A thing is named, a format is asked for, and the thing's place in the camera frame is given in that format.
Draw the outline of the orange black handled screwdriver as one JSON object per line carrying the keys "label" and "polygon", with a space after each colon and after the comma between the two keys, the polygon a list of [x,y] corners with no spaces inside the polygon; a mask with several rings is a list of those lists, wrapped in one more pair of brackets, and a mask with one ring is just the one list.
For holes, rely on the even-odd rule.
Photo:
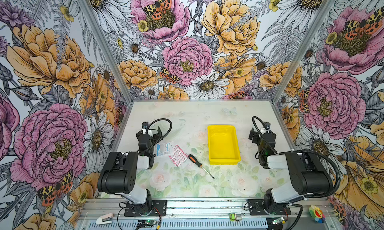
{"label": "orange black handled screwdriver", "polygon": [[193,162],[197,167],[199,167],[199,168],[201,168],[202,170],[204,170],[210,177],[212,177],[213,179],[215,179],[215,177],[214,177],[211,173],[209,173],[208,170],[206,170],[206,169],[203,167],[203,165],[198,161],[198,159],[197,159],[195,156],[193,156],[192,154],[189,154],[189,155],[188,155],[188,159],[189,159],[191,162]]}

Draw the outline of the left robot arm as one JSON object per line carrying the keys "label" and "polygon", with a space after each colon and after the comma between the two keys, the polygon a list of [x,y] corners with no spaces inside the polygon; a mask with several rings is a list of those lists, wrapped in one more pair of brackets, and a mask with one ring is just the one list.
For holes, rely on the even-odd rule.
{"label": "left robot arm", "polygon": [[98,191],[127,200],[129,217],[148,216],[155,210],[150,191],[140,187],[136,177],[139,170],[153,168],[154,147],[162,137],[160,128],[152,129],[151,124],[142,123],[142,130],[136,134],[139,150],[110,153],[100,173]]}

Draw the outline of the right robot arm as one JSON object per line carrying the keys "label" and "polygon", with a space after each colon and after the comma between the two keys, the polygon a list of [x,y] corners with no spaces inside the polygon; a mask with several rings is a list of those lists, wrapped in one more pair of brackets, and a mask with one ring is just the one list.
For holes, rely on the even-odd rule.
{"label": "right robot arm", "polygon": [[266,215],[283,214],[290,205],[305,199],[325,198],[340,186],[341,173],[332,160],[313,150],[275,150],[276,134],[270,124],[254,124],[249,140],[258,146],[255,158],[264,169],[287,170],[289,180],[266,190],[264,199],[250,204],[251,211],[262,209]]}

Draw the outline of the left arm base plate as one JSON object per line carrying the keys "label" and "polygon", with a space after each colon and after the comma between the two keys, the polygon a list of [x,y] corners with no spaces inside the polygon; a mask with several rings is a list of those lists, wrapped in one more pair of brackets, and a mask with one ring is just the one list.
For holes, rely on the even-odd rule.
{"label": "left arm base plate", "polygon": [[164,217],[167,212],[166,200],[152,200],[142,205],[129,205],[125,208],[125,217]]}

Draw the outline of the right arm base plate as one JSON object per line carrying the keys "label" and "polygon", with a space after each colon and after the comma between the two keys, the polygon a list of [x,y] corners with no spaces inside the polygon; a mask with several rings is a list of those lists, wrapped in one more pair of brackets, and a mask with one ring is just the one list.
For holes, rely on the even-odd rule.
{"label": "right arm base plate", "polygon": [[289,216],[290,207],[286,204],[277,204],[273,201],[265,203],[261,199],[248,200],[248,208],[251,216]]}

